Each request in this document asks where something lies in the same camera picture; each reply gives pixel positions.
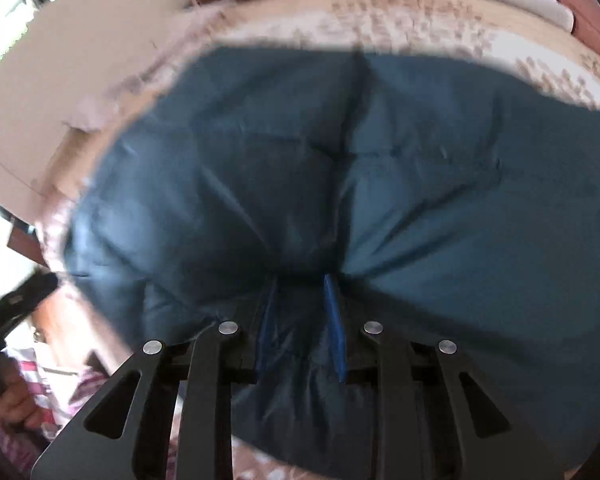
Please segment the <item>person's left hand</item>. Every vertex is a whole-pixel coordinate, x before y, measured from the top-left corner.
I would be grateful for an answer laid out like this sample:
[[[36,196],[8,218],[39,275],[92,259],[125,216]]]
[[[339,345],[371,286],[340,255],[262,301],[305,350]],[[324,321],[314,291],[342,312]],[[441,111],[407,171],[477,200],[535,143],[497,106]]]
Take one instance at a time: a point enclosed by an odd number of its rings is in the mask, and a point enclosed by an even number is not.
[[[0,423],[13,429],[39,430],[44,421],[42,409],[30,393],[28,383],[12,359],[1,367],[4,391],[0,394]]]

